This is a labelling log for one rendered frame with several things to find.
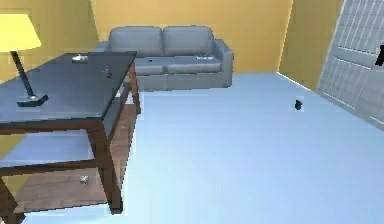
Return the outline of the grey two-seat sofa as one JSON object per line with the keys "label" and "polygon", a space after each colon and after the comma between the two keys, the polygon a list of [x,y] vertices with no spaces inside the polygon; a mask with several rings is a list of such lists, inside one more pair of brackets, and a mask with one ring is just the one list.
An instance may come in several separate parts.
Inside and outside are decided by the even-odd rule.
{"label": "grey two-seat sofa", "polygon": [[124,26],[110,31],[96,52],[134,51],[141,91],[227,88],[234,53],[207,26]]}

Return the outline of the yellow shade table lamp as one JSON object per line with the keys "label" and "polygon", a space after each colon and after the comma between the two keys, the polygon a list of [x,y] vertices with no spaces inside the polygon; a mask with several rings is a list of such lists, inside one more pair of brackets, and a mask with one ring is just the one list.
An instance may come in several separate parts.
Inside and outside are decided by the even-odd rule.
{"label": "yellow shade table lamp", "polygon": [[19,107],[37,107],[46,102],[47,94],[36,95],[18,55],[19,51],[42,45],[28,14],[0,14],[0,52],[9,52],[26,91],[17,101]]}

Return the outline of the dark wooden table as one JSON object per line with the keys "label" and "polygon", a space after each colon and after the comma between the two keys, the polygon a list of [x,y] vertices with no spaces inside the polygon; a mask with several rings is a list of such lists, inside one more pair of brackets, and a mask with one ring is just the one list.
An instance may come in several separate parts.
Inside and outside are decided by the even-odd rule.
{"label": "dark wooden table", "polygon": [[[123,181],[141,111],[132,52],[66,53],[30,70],[41,106],[19,107],[17,78],[0,85],[0,135],[22,140],[0,159],[0,218],[22,224],[29,212],[106,204],[123,210]],[[104,70],[111,67],[112,78]],[[80,183],[88,176],[88,184]]]}

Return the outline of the grey panelled room door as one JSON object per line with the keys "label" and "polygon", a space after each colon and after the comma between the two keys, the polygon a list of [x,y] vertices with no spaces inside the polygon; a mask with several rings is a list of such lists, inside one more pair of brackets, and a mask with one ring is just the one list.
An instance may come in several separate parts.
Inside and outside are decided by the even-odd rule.
{"label": "grey panelled room door", "polygon": [[384,131],[384,0],[343,0],[317,93]]}

